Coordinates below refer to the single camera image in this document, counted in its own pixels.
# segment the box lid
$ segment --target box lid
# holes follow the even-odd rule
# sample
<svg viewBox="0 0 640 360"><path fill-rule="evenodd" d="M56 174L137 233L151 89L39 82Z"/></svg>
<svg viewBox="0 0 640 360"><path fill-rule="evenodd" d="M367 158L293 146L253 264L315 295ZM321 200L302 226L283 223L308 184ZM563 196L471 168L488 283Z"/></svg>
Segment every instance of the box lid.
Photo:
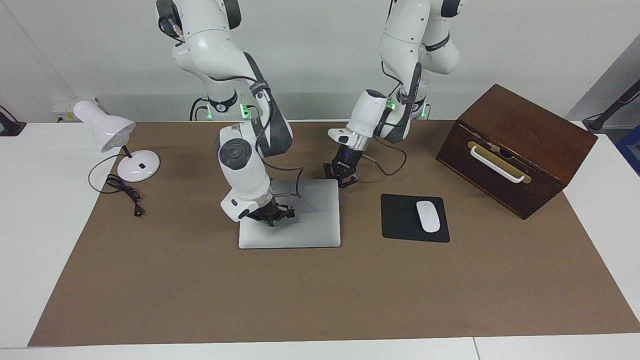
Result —
<svg viewBox="0 0 640 360"><path fill-rule="evenodd" d="M597 137L496 84L460 121L483 138L568 184Z"/></svg>

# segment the white handle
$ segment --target white handle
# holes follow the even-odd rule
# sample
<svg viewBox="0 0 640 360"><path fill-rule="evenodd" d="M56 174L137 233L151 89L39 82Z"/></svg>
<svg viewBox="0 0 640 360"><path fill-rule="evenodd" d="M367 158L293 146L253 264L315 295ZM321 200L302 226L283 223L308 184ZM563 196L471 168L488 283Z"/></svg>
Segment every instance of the white handle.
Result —
<svg viewBox="0 0 640 360"><path fill-rule="evenodd" d="M494 169L498 174L504 176L507 178L507 180L511 181L512 183L515 184L519 184L521 183L525 176L521 176L520 178L514 177L513 175L509 174L508 172L504 171L504 169L502 169L501 167L499 167L498 165L492 163L491 161L483 158L480 154L478 154L476 152L476 147L477 146L473 146L471 148L471 156L473 156L475 159L477 159L478 161L480 161L481 163L485 164L486 166Z"/></svg>

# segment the wall outlet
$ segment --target wall outlet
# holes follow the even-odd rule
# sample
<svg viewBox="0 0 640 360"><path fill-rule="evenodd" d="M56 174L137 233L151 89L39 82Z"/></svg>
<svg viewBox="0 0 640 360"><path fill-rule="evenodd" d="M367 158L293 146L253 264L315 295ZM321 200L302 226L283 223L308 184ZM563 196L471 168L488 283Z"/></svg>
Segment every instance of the wall outlet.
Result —
<svg viewBox="0 0 640 360"><path fill-rule="evenodd" d="M98 103L98 100L94 97L77 99L52 98L51 101L53 102L53 109L51 109L51 112L54 113L56 122L81 122L80 119L74 114L74 106L79 101L83 100L91 101L99 108L104 110L104 108L102 108L102 106Z"/></svg>

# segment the white lamp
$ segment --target white lamp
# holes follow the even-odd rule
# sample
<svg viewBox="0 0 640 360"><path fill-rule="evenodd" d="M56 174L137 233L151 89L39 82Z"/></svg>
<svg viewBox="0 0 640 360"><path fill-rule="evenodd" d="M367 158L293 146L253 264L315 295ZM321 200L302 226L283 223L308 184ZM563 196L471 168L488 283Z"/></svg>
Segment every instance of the white lamp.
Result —
<svg viewBox="0 0 640 360"><path fill-rule="evenodd" d="M135 183L146 180L160 167L160 157L150 150L129 152L126 145L129 134L136 123L123 117L107 115L90 101L79 101L74 106L74 114L93 129L93 140L102 152L114 147L122 147L126 158L118 164L118 176L124 181Z"/></svg>

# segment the lamp shade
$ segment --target lamp shade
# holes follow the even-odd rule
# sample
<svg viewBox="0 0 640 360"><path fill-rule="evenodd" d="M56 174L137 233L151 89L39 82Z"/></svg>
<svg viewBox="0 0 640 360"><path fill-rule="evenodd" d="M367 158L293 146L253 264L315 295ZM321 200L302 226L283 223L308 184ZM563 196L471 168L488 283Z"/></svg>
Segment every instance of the lamp shade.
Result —
<svg viewBox="0 0 640 360"><path fill-rule="evenodd" d="M129 134L136 127L135 122L123 117L107 115L90 101L79 101L74 106L74 114L80 121L91 126L93 141L102 152L127 145Z"/></svg>

